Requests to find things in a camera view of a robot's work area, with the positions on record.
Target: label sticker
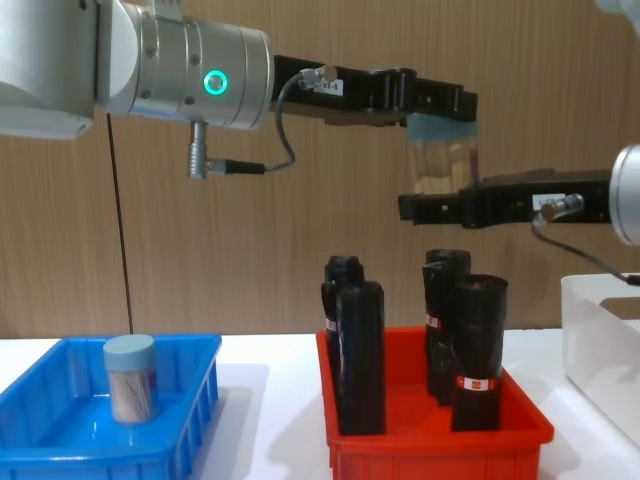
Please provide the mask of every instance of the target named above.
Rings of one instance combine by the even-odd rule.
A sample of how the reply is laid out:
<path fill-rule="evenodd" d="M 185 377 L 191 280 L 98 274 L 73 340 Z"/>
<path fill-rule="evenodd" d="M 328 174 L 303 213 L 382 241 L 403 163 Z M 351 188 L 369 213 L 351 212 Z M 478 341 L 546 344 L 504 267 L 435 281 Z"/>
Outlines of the label sticker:
<path fill-rule="evenodd" d="M 472 392 L 488 392 L 494 390 L 498 386 L 498 382 L 495 378 L 477 379 L 458 375 L 456 385 Z"/>
<path fill-rule="evenodd" d="M 313 91 L 342 97 L 344 95 L 344 82 L 340 79 L 334 80 L 333 82 L 322 82 L 321 85 L 313 87 Z"/>
<path fill-rule="evenodd" d="M 554 202 L 556 200 L 560 200 L 564 197 L 566 197 L 564 193 L 544 193 L 540 195 L 532 195 L 531 202 L 533 203 L 533 210 L 537 212 L 542 208 L 543 205 Z"/>
<path fill-rule="evenodd" d="M 439 318 L 432 317 L 431 315 L 427 315 L 426 322 L 427 322 L 427 326 L 431 328 L 435 328 L 436 330 L 442 329 L 442 322 L 440 321 Z"/>

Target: wooden background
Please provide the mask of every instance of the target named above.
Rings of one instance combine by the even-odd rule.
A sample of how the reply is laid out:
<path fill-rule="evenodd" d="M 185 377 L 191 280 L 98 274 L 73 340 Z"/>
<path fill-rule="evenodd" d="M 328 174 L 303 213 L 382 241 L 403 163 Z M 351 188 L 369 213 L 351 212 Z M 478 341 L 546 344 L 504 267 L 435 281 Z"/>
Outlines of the wooden background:
<path fill-rule="evenodd" d="M 619 150 L 639 139 L 640 41 L 626 20 L 600 13 L 590 0 L 184 0 L 183 5 L 187 15 L 265 30 L 281 54 L 363 69 L 406 66 L 427 78 L 464 84 L 479 94 L 483 176 L 541 167 L 610 168 Z M 367 276 L 383 285 L 389 325 L 422 323 L 420 266 L 430 248 L 469 249 L 475 271 L 507 278 L 512 328 L 559 325 L 560 278 L 596 271 L 539 243 L 527 225 L 464 231 L 400 222 L 396 197 L 411 192 L 416 180 L 401 128 L 328 127 L 297 117 L 287 117 L 285 126 L 299 158 L 290 172 L 198 182 L 186 178 L 188 126 L 114 118 L 135 330 L 320 329 L 322 269 L 329 255 L 338 253 L 359 255 Z M 60 167 L 69 178 L 52 170 L 49 178 L 38 179 L 43 188 L 69 190 L 71 199 L 58 205 L 59 215 L 84 219 L 71 222 L 81 238 L 46 232 L 71 242 L 66 255 L 42 236 L 25 239 L 51 215 L 45 209 L 53 207 L 44 200 L 28 207 L 30 223 L 14 226 L 9 235 L 6 222 L 0 223 L 4 258 L 37 253 L 40 259 L 0 270 L 0 279 L 21 279 L 22 292 L 5 307 L 4 322 L 10 325 L 4 334 L 42 336 L 36 325 L 53 331 L 35 320 L 46 318 L 47 310 L 66 317 L 60 333 L 86 330 L 87 322 L 94 330 L 123 325 L 104 129 L 89 135 L 93 141 L 80 141 L 91 148 L 64 147 L 85 157 L 84 163 L 78 158 Z M 283 157 L 272 118 L 256 133 L 210 129 L 208 139 L 216 156 L 266 163 Z M 31 176 L 55 161 L 53 152 L 45 161 L 29 158 L 29 175 L 14 172 L 13 180 L 5 181 L 6 172 L 22 161 L 16 157 L 21 152 L 8 145 L 0 143 L 0 155 L 9 158 L 0 162 L 5 216 L 13 210 L 6 201 L 27 208 L 21 203 L 31 195 L 21 191 L 21 182 L 36 189 Z M 26 155 L 38 152 L 32 143 L 24 147 Z M 26 222 L 14 216 L 18 220 L 10 225 Z M 622 270 L 640 268 L 640 251 L 621 246 L 610 226 L 553 226 L 548 233 L 571 237 Z M 74 273 L 66 273 L 58 264 L 73 260 L 79 246 L 107 251 L 114 259 L 107 265 L 75 261 L 69 265 Z M 77 287 L 67 275 L 100 280 Z M 8 291 L 3 281 L 0 311 Z M 42 291 L 49 293 L 40 298 Z M 27 298 L 35 305 L 26 306 Z M 104 323 L 107 317 L 114 323 Z"/>

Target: gray lid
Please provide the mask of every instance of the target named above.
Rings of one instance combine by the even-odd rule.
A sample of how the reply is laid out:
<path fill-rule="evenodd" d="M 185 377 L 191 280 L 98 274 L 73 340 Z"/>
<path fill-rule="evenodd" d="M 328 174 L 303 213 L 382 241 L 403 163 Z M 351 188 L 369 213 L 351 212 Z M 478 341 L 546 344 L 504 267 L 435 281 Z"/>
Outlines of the gray lid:
<path fill-rule="evenodd" d="M 153 338 L 149 335 L 123 335 L 105 342 L 104 365 L 112 372 L 134 372 L 155 363 Z"/>

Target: white box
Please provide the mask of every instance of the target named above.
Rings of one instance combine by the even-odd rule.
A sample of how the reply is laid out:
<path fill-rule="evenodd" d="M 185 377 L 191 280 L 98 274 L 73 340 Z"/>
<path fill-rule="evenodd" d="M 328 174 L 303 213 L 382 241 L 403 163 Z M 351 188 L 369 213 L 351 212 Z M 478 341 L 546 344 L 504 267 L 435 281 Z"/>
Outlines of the white box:
<path fill-rule="evenodd" d="M 640 331 L 601 306 L 610 298 L 640 297 L 611 275 L 562 279 L 563 356 L 566 375 L 640 445 Z"/>

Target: green led ring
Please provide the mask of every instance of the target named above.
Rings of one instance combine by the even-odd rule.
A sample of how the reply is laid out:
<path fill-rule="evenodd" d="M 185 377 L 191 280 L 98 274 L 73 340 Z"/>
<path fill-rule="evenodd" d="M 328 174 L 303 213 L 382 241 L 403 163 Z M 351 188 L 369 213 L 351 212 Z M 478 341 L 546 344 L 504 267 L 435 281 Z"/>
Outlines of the green led ring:
<path fill-rule="evenodd" d="M 211 86 L 211 79 L 214 77 L 219 78 L 222 82 L 222 84 L 218 88 L 213 88 Z M 227 79 L 227 76 L 224 74 L 224 72 L 220 70 L 211 70 L 204 77 L 204 89 L 209 95 L 222 95 L 227 90 L 228 86 L 229 80 Z"/>

